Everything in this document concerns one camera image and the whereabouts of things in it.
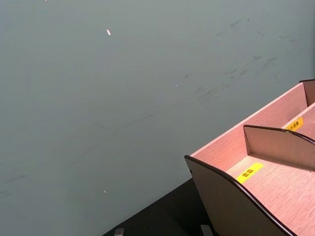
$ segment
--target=wooden panel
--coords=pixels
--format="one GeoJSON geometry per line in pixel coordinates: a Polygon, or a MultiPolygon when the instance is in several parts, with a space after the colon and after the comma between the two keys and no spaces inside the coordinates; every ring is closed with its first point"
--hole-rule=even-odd
{"type": "Polygon", "coordinates": [[[314,235],[315,172],[247,156],[227,173],[236,178],[253,163],[264,166],[243,185],[297,235],[314,235]]]}
{"type": "Polygon", "coordinates": [[[264,211],[263,206],[253,196],[250,199],[244,189],[241,191],[243,187],[240,184],[234,185],[228,181],[223,176],[224,172],[221,171],[223,174],[220,175],[211,170],[210,166],[205,167],[207,164],[196,159],[192,161],[193,159],[186,157],[186,162],[218,235],[295,235],[270,212],[264,211]]]}
{"type": "Polygon", "coordinates": [[[245,125],[244,132],[250,155],[284,162],[306,169],[315,169],[314,141],[284,129],[245,125]]]}
{"type": "Polygon", "coordinates": [[[300,83],[193,153],[192,156],[226,171],[247,155],[244,124],[282,127],[306,107],[304,87],[300,83]]]}
{"type": "Polygon", "coordinates": [[[287,127],[289,124],[297,120],[299,117],[302,117],[303,125],[301,126],[301,128],[296,130],[296,132],[304,134],[310,137],[311,139],[315,139],[315,103],[310,105],[299,115],[290,120],[287,124],[283,126],[283,128],[287,127]]]}
{"type": "Polygon", "coordinates": [[[307,105],[310,106],[315,102],[315,80],[304,80],[301,83],[304,85],[307,105]]]}

